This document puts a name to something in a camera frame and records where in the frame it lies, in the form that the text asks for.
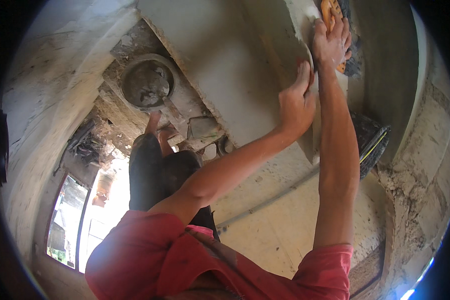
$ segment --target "red t-shirt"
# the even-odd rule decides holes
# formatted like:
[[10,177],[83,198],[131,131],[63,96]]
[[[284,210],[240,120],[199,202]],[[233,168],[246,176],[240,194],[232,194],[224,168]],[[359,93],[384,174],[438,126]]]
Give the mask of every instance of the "red t-shirt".
[[247,300],[347,300],[352,252],[351,245],[314,249],[288,279],[203,233],[185,230],[173,214],[130,210],[90,255],[85,279],[100,300],[176,295],[207,271]]

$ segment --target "yellow wire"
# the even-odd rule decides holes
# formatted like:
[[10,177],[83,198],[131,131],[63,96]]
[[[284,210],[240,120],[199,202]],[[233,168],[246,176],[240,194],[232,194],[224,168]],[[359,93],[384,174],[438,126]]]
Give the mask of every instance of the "yellow wire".
[[380,139],[378,140],[378,142],[375,143],[375,145],[365,154],[365,156],[360,159],[360,164],[362,163],[362,161],[364,161],[369,154],[373,151],[373,149],[375,149],[375,147],[377,147],[377,145],[383,140],[383,138],[385,137],[385,135],[387,135],[387,132],[385,131],[385,133],[380,137]]

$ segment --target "person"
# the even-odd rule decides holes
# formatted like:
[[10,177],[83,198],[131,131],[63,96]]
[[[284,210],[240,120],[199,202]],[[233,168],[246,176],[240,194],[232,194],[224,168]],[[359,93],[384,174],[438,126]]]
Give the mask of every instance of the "person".
[[[210,219],[213,221],[210,203],[235,188],[310,127],[315,96],[307,91],[314,79],[308,62],[298,67],[296,82],[279,93],[280,124],[267,135],[203,167],[187,152],[140,160],[140,151],[152,151],[142,147],[157,148],[164,142],[157,142],[149,134],[153,128],[147,128],[149,132],[138,138],[148,139],[149,145],[137,141],[132,148],[130,210],[96,247],[86,267],[85,279],[98,299],[349,298],[352,213],[360,164],[355,130],[336,77],[338,64],[351,56],[347,52],[351,43],[349,24],[337,15],[335,21],[330,33],[323,21],[315,23],[312,50],[318,70],[322,120],[320,203],[313,249],[303,258],[294,277],[288,279],[265,271],[220,243],[203,227]],[[167,183],[158,182],[168,175],[153,177],[149,173],[152,177],[146,179],[152,180],[152,185],[133,178],[138,169],[166,169],[167,160],[173,156],[180,161],[176,167],[190,168],[180,171],[190,177],[176,191],[169,189]],[[141,195],[158,202],[136,198]],[[199,212],[203,217],[197,221]]]

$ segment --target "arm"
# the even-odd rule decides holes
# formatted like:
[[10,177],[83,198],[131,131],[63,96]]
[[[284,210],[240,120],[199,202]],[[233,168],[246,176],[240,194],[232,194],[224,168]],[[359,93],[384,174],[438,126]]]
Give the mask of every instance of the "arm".
[[360,182],[357,136],[335,73],[338,64],[351,56],[346,52],[351,33],[346,18],[335,14],[335,22],[327,36],[324,22],[318,19],[313,40],[322,120],[320,205],[313,248],[353,244],[354,200]]
[[150,212],[176,215],[186,226],[198,210],[234,189],[264,162],[290,146],[310,127],[315,98],[307,93],[313,80],[310,64],[300,64],[296,82],[279,94],[281,123],[267,135],[195,172],[172,196],[163,199]]

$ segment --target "shirt sleeve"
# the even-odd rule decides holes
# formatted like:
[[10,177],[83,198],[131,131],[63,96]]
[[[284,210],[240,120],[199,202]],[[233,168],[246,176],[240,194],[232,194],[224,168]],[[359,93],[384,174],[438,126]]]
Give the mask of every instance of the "shirt sleeve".
[[314,294],[314,299],[348,300],[352,254],[353,247],[345,244],[313,249],[305,255],[292,280]]
[[185,228],[168,213],[128,211],[90,255],[85,279],[98,299],[147,299]]

